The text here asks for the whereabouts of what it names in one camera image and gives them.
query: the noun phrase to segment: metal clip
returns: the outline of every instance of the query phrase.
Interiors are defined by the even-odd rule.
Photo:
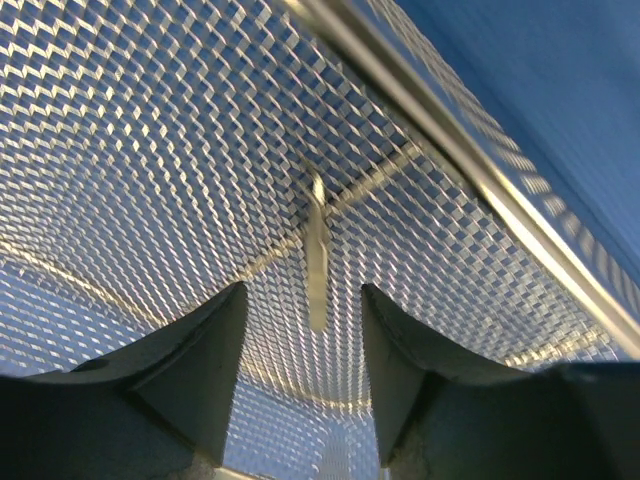
[[[313,166],[305,163],[313,177],[313,189],[307,192],[310,208],[305,240],[309,324],[311,330],[321,332],[327,326],[329,228],[324,219],[324,183]]]

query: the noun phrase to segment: dark plastic piece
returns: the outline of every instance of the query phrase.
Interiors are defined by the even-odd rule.
[[[246,315],[235,284],[72,372],[0,377],[0,476],[162,479],[196,453],[220,465]]]
[[[640,369],[535,375],[448,340],[373,286],[364,348],[380,460],[394,480],[640,478]]]

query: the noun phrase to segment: silver mesh panel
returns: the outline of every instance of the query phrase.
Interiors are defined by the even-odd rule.
[[[244,279],[225,464],[368,479],[364,282],[509,365],[622,355],[279,5],[5,1],[0,65],[4,373],[69,369]],[[330,203],[322,334],[307,322],[303,158]]]

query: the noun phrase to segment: metal edge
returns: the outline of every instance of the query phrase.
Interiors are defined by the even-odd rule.
[[[347,0],[282,0],[460,169],[520,242],[634,359],[640,325]]]

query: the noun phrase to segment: black curved part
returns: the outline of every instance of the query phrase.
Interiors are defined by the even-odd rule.
[[[0,377],[1,476],[162,479],[195,455],[220,465],[246,314],[234,284],[69,373]]]
[[[363,287],[380,461],[397,479],[640,478],[640,369],[527,374],[476,355]]]

